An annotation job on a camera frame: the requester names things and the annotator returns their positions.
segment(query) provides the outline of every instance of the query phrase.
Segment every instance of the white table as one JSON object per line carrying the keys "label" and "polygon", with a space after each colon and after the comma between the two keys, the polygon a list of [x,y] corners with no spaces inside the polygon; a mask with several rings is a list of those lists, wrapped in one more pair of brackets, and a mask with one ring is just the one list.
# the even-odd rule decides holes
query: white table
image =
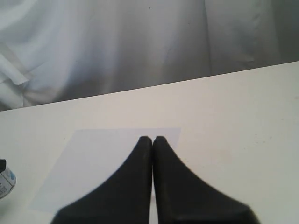
{"label": "white table", "polygon": [[193,172],[263,224],[299,223],[298,62],[0,112],[0,156],[18,179],[0,223],[50,222],[28,205],[75,130],[131,127],[181,127]]}

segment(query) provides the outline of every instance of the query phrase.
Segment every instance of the wrinkled white cloth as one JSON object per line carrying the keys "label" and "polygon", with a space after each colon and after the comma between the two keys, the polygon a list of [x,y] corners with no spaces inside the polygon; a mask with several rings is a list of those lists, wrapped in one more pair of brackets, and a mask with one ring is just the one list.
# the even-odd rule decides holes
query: wrinkled white cloth
{"label": "wrinkled white cloth", "polygon": [[271,0],[0,1],[0,102],[9,108],[279,60]]}

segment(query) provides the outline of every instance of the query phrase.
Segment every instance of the white curtain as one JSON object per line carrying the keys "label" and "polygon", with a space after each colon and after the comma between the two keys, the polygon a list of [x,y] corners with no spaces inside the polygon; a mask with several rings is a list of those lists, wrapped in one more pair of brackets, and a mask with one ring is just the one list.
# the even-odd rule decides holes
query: white curtain
{"label": "white curtain", "polygon": [[0,102],[19,108],[280,63],[271,0],[2,0]]}

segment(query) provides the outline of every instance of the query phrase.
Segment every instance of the tabletop surface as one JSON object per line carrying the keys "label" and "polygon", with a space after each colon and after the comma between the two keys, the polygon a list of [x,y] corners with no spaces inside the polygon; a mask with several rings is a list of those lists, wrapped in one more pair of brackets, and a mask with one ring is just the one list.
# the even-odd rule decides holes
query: tabletop surface
{"label": "tabletop surface", "polygon": [[180,127],[181,160],[261,223],[299,223],[298,62],[0,112],[0,222],[50,223],[28,205],[76,130],[144,127]]}

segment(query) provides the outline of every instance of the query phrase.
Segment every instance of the white sheet of paper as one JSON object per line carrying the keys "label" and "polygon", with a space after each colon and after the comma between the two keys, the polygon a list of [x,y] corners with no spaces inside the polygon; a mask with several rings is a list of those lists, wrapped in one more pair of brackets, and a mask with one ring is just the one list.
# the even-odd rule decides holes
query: white sheet of paper
{"label": "white sheet of paper", "polygon": [[56,213],[101,185],[125,161],[140,136],[149,136],[153,141],[158,135],[165,136],[175,149],[180,128],[76,131],[30,208]]}

